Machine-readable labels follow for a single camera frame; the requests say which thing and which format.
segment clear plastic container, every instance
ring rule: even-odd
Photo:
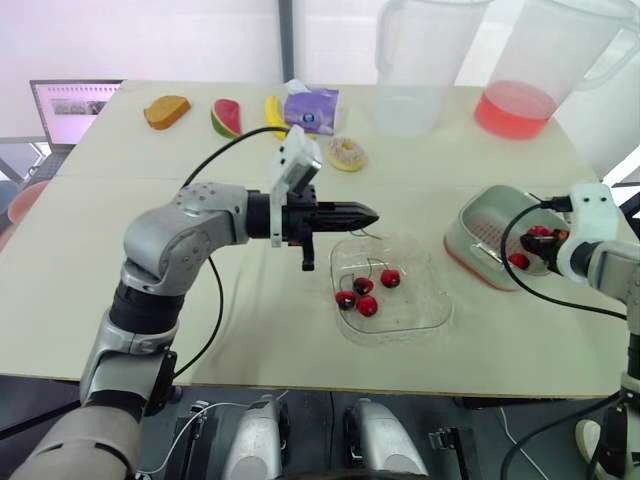
[[[478,124],[514,140],[535,137],[575,88],[601,85],[640,50],[637,15],[629,0],[528,0],[478,103]],[[585,78],[621,31],[632,39],[627,52]]]
[[[492,0],[390,0],[378,17],[377,127],[418,135],[437,122]]]
[[[387,288],[380,282],[385,268],[400,272],[400,285]],[[440,290],[429,255],[417,241],[404,237],[343,240],[331,251],[334,294],[350,290],[353,278],[370,277],[378,311],[365,317],[356,309],[340,310],[338,324],[349,340],[363,345],[411,341],[436,331],[453,314],[453,303]]]

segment white cord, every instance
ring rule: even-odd
[[[509,431],[509,424],[507,423],[507,415],[504,413],[504,408],[500,407],[500,413],[502,414],[504,433],[507,436],[507,438],[511,440],[511,442],[513,442],[513,444],[515,445],[516,443],[518,443],[518,441],[515,438],[513,438],[513,435],[511,435],[511,432]],[[536,462],[533,461],[533,458],[531,458],[527,452],[525,452],[522,448],[520,449],[520,452],[529,461],[531,466],[538,471],[538,473],[542,478],[544,478],[544,480],[549,480],[549,477],[547,477],[547,474],[544,473],[544,471],[538,466]]]
[[[182,427],[182,430],[180,430],[180,433],[178,433],[178,435],[176,436],[175,440],[171,444],[171,448],[169,449],[169,452],[167,453],[167,456],[164,457],[164,461],[162,462],[162,464],[158,468],[156,468],[155,470],[149,470],[149,471],[138,470],[138,473],[143,473],[145,475],[151,475],[153,473],[158,473],[158,472],[161,472],[162,470],[164,470],[165,467],[167,466],[167,464],[169,463],[169,459],[171,458],[171,454],[173,453],[173,450],[176,448],[176,445],[178,444],[178,441],[180,440],[180,437],[182,437],[184,432],[187,431],[187,428],[189,428],[189,425],[191,425],[196,420],[196,418],[200,417],[200,415],[202,415],[207,410],[209,410],[211,408],[215,408],[215,407],[223,407],[223,406],[226,406],[226,405],[234,406],[234,407],[245,407],[245,408],[249,406],[249,405],[245,405],[243,403],[220,402],[220,403],[214,403],[213,405],[209,405],[208,407],[203,408],[198,413],[196,413],[193,417],[191,417],[187,423],[184,424],[184,427]]]

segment cherry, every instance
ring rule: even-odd
[[[353,281],[353,289],[358,295],[366,295],[373,290],[373,282],[367,277],[358,277]]]
[[[358,299],[356,308],[365,317],[370,317],[378,311],[378,302],[373,295],[365,295]]]
[[[508,260],[520,270],[526,270],[529,268],[529,259],[522,253],[512,253],[509,255]]]
[[[387,268],[380,275],[380,283],[387,288],[395,288],[400,285],[400,272],[392,268]]]
[[[529,230],[527,230],[527,233],[530,233],[532,235],[542,235],[544,237],[550,237],[551,235],[553,235],[553,232],[543,225],[536,225],[535,227],[531,227]]]
[[[340,310],[351,310],[356,305],[356,294],[351,290],[340,290],[336,293],[336,303]]]

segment white plastic pitcher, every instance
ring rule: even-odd
[[[574,89],[602,85],[640,51],[637,18],[629,0],[528,0],[476,108],[478,124],[510,139],[535,137]],[[589,76],[624,31],[627,52]]]
[[[438,121],[492,0],[389,0],[378,17],[373,103],[377,127],[424,133]]]

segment cable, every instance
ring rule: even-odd
[[[264,132],[283,132],[283,133],[289,133],[289,129],[286,127],[261,127],[261,128],[256,128],[255,130],[250,130],[247,133],[243,133],[242,135],[240,135],[239,137],[234,138],[233,140],[231,140],[230,142],[224,144],[222,147],[220,147],[218,150],[216,150],[215,152],[213,152],[211,155],[209,155],[204,162],[202,162],[200,165],[198,165],[196,167],[196,169],[191,172],[191,175],[189,175],[187,177],[187,179],[185,180],[184,184],[182,185],[182,188],[186,187],[187,185],[189,185],[194,178],[196,178],[198,176],[198,174],[204,170],[204,168],[209,165],[213,160],[216,159],[216,157],[218,157],[219,155],[222,155],[224,152],[226,152],[227,150],[229,150],[231,147],[233,147],[234,145],[237,145],[238,143],[242,142],[243,140],[246,140],[249,137],[253,137],[254,135],[257,135],[259,133],[264,133]]]
[[[166,468],[167,464],[169,463],[169,459],[171,458],[171,455],[173,454],[173,451],[175,450],[176,445],[178,445],[178,442],[180,441],[180,438],[187,431],[187,429],[189,428],[189,425],[191,425],[196,420],[196,418],[198,418],[200,415],[202,415],[207,410],[210,410],[210,409],[216,408],[216,407],[227,406],[227,405],[228,406],[233,406],[233,407],[245,407],[245,408],[249,407],[249,405],[245,405],[243,403],[220,402],[220,403],[214,403],[213,405],[209,405],[208,407],[203,408],[198,413],[196,413],[193,417],[191,417],[187,421],[187,423],[184,424],[184,427],[182,427],[182,430],[180,430],[178,435],[176,435],[176,438],[173,440],[173,443],[171,444],[171,447],[169,448],[169,451],[167,452],[167,456],[164,457],[164,461],[160,464],[160,466],[158,468],[154,469],[154,470],[149,470],[149,471],[138,470],[138,473],[143,473],[145,475],[152,475],[154,473],[158,473],[158,472],[161,472],[162,470],[164,470]]]
[[[511,443],[513,443],[515,445],[518,442],[517,442],[517,440],[515,438],[513,438],[513,435],[511,435],[511,432],[509,431],[509,424],[507,422],[507,414],[504,413],[504,408],[500,407],[500,413],[502,415],[502,423],[503,423],[503,427],[504,427],[504,433],[507,436],[507,438],[509,440],[511,440]],[[520,452],[529,461],[531,466],[538,471],[538,473],[540,474],[540,476],[542,478],[544,478],[544,480],[549,480],[549,477],[547,477],[547,474],[544,473],[542,468],[540,468],[536,462],[533,461],[533,458],[531,458],[527,452],[525,452],[522,448],[520,449]]]
[[[583,408],[581,410],[578,410],[576,412],[573,412],[570,415],[567,415],[565,417],[559,418],[551,423],[548,423],[546,425],[543,425],[541,427],[536,428],[535,430],[533,430],[532,432],[529,432],[527,435],[525,435],[524,437],[522,437],[520,440],[518,440],[518,442],[511,447],[511,449],[507,452],[507,454],[504,456],[504,459],[502,460],[502,465],[500,466],[500,480],[508,480],[509,479],[509,466],[511,465],[511,462],[513,461],[513,457],[516,456],[516,454],[520,451],[520,449],[522,448],[522,446],[524,444],[526,444],[529,440],[531,440],[533,437],[535,437],[536,435],[545,432],[553,427],[556,427],[564,422],[569,422],[571,420],[577,420],[580,417],[583,417],[585,415],[589,415],[592,412],[595,412],[596,410],[601,409],[602,407],[606,407],[607,405],[609,405],[610,403],[615,402],[620,396],[620,392],[616,392],[613,395],[609,395],[607,398],[604,398],[602,400],[600,400],[599,402],[594,403],[593,405],[591,405],[590,407],[586,407]]]
[[[220,325],[222,325],[222,315],[224,313],[224,290],[222,288],[222,279],[220,278],[218,269],[216,268],[215,263],[213,263],[213,260],[211,260],[211,257],[208,257],[207,260],[209,261],[209,265],[211,265],[211,269],[213,270],[213,275],[216,277],[216,282],[218,283],[218,296],[220,298],[220,305],[218,307],[218,319],[216,320],[216,326],[213,328],[213,332],[211,333],[209,340],[207,340],[207,343],[204,344],[204,346],[200,349],[200,351],[196,353],[196,355],[191,360],[189,360],[180,370],[178,370],[173,375],[174,379],[182,375],[185,372],[185,370],[191,367],[191,365],[196,363],[200,359],[200,357],[204,355],[204,353],[208,350],[208,348],[211,346],[211,344],[215,340],[216,335],[218,335],[218,330],[220,330]]]
[[[516,215],[515,218],[511,220],[511,222],[509,222],[507,227],[504,229],[502,238],[500,239],[500,258],[502,259],[502,264],[504,265],[505,270],[507,271],[509,276],[512,278],[512,280],[516,282],[518,285],[520,285],[524,290],[526,290],[532,295],[535,295],[538,298],[546,300],[547,302],[555,303],[556,305],[561,305],[563,307],[576,308],[578,310],[586,310],[588,312],[594,312],[594,313],[602,313],[603,315],[610,315],[612,317],[626,320],[627,319],[626,315],[623,315],[618,312],[614,312],[612,310],[606,310],[604,308],[598,308],[598,307],[590,307],[587,305],[580,305],[578,303],[565,302],[564,300],[558,300],[553,297],[548,297],[547,295],[543,295],[542,293],[535,291],[534,289],[529,287],[527,284],[525,284],[513,272],[510,262],[507,258],[507,240],[509,238],[509,234],[511,233],[511,230],[525,215],[539,208],[551,208],[550,205],[551,205],[550,202],[542,202],[542,203],[536,203],[535,205],[531,205],[530,207],[525,208],[518,215]]]
[[[327,468],[331,470],[331,462],[333,460],[333,435],[336,429],[336,404],[333,400],[333,392],[329,392],[329,400],[331,402],[331,428],[329,429],[329,461]]]
[[[244,134],[240,135],[237,138],[234,138],[233,140],[231,140],[230,142],[224,144],[218,150],[213,152],[200,165],[198,165],[196,167],[196,169],[193,172],[191,172],[191,174],[187,177],[187,179],[185,180],[184,184],[182,185],[182,188],[190,185],[191,182],[193,182],[193,180],[198,176],[198,174],[207,165],[209,165],[218,156],[220,156],[221,154],[226,152],[228,149],[230,149],[234,145],[237,145],[241,141],[246,140],[247,138],[252,137],[254,135],[257,135],[259,133],[264,133],[264,132],[284,132],[284,133],[287,133],[288,131],[289,131],[289,129],[288,128],[284,128],[284,127],[262,127],[262,128],[256,128],[255,130],[251,130],[251,131],[249,131],[247,133],[244,133]],[[222,279],[220,278],[220,274],[218,273],[218,269],[216,268],[215,263],[213,263],[213,260],[211,259],[211,257],[208,258],[208,261],[209,261],[209,265],[211,266],[211,270],[213,270],[213,274],[216,277],[216,282],[218,283],[218,292],[219,292],[219,296],[220,296],[220,306],[218,307],[218,319],[216,320],[216,326],[213,328],[213,333],[211,334],[211,336],[207,340],[207,343],[204,344],[204,347],[202,347],[202,349],[191,360],[189,360],[184,365],[184,367],[182,367],[180,370],[178,370],[174,374],[174,376],[173,376],[174,379],[178,378],[179,375],[182,375],[189,367],[191,367],[191,365],[196,363],[200,359],[200,357],[202,357],[202,355],[204,355],[204,353],[207,351],[207,349],[211,346],[211,344],[215,340],[216,335],[218,334],[218,330],[220,330],[220,325],[222,324],[222,317],[223,317],[223,314],[224,314],[224,298],[223,298],[224,295],[223,295],[223,288],[222,288]]]
[[[20,423],[16,423],[11,425],[10,427],[4,428],[0,430],[0,440],[5,440],[13,435],[17,435],[18,433],[22,433],[25,430],[29,430],[36,425],[40,425],[43,422],[51,420],[53,418],[59,417],[60,415],[64,415],[65,413],[70,412],[71,410],[75,410],[80,406],[80,402],[78,400],[67,403],[66,405],[62,405],[61,407],[55,408],[48,412],[42,413],[36,417],[29,418]]]
[[[591,455],[589,466],[587,467],[587,480],[593,480],[596,476],[596,467],[598,465],[598,459],[600,458],[601,451],[602,444],[598,441],[598,443],[596,443],[596,449],[593,451],[593,455]]]

